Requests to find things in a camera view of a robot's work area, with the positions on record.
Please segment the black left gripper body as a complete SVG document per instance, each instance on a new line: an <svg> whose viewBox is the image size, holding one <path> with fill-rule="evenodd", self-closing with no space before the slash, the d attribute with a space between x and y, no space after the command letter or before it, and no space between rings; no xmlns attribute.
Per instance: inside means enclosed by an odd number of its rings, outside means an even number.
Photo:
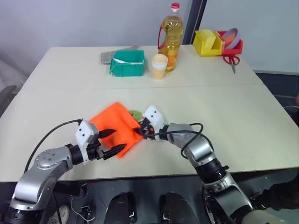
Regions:
<svg viewBox="0 0 299 224"><path fill-rule="evenodd" d="M100 160L104 157L103 151L101 150L101 143L99 139L102 137L102 131L99 131L98 135L92 138L91 142L88 143L86 151L90 161Z"/></svg>

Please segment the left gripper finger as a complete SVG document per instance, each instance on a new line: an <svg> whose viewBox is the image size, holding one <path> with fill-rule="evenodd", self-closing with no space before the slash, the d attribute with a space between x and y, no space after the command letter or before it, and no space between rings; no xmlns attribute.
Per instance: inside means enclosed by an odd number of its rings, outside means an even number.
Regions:
<svg viewBox="0 0 299 224"><path fill-rule="evenodd" d="M112 147L111 149L107 150L107 151L102 151L102 158L104 160L107 160L115 155L117 155L119 152L121 152L125 147L127 146L127 144L119 144L116 145L114 147Z"/></svg>
<svg viewBox="0 0 299 224"><path fill-rule="evenodd" d="M99 131L98 138L99 139L106 138L106 137L110 136L111 134L113 134L114 132L116 132L115 129L105 129L105 130Z"/></svg>

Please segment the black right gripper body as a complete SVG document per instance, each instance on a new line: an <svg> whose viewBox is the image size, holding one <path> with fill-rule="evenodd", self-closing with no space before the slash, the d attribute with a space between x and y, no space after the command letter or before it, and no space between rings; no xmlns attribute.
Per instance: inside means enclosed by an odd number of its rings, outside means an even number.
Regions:
<svg viewBox="0 0 299 224"><path fill-rule="evenodd" d="M155 130L153 128L153 126L151 125L150 121L147 118L144 118L141 122L140 122L140 128L143 130L143 135L148 135L149 134L154 134ZM149 136L148 139L151 140L155 140L154 136Z"/></svg>

